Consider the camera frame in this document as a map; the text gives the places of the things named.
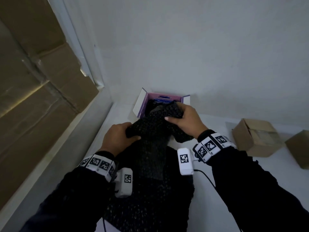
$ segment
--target finger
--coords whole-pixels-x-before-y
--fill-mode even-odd
[[[188,105],[185,105],[181,102],[176,102],[176,104],[182,111],[184,111],[188,107]]]
[[[126,123],[122,123],[121,125],[124,128],[128,128],[128,127],[130,127],[132,125],[132,123],[131,122],[126,122]]]
[[[174,118],[174,117],[164,117],[164,119],[172,124],[178,125],[181,119]]]
[[[128,138],[128,139],[129,139],[129,143],[131,145],[133,142],[140,140],[141,137],[140,136],[134,136],[134,137],[131,137],[131,138]]]

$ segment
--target sparkly black fabric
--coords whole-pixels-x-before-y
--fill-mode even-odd
[[[164,120],[166,116],[182,115],[176,103],[172,103],[127,129],[128,137],[142,138],[116,158],[119,169],[133,170],[133,193],[123,199],[111,197],[104,215],[121,232],[187,230],[193,178],[180,175],[177,151],[167,144],[171,135],[178,142],[193,137]]]

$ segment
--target open box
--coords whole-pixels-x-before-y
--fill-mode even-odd
[[[144,88],[141,89],[141,92],[138,96],[138,99],[133,108],[133,113],[137,116],[137,118],[143,118],[145,115],[146,105],[149,100],[156,99],[157,101],[162,102],[181,102],[186,105],[190,105],[190,95],[186,96],[176,96],[162,93],[148,93]]]

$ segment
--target brown cardboard box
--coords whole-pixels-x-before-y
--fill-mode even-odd
[[[98,90],[47,0],[0,0],[0,209]]]
[[[309,130],[303,130],[286,141],[291,154],[302,169],[309,169]]]
[[[283,146],[279,134],[268,121],[241,119],[232,134],[237,148],[249,156],[268,157]]]

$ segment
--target black sleeve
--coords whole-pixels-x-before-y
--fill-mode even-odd
[[[114,159],[109,152],[96,154]],[[109,186],[104,176],[84,167],[75,168],[41,203],[21,232],[95,231],[107,207]]]
[[[212,133],[203,132],[199,142]],[[207,164],[217,192],[243,231],[307,230],[308,211],[245,151],[224,148]]]

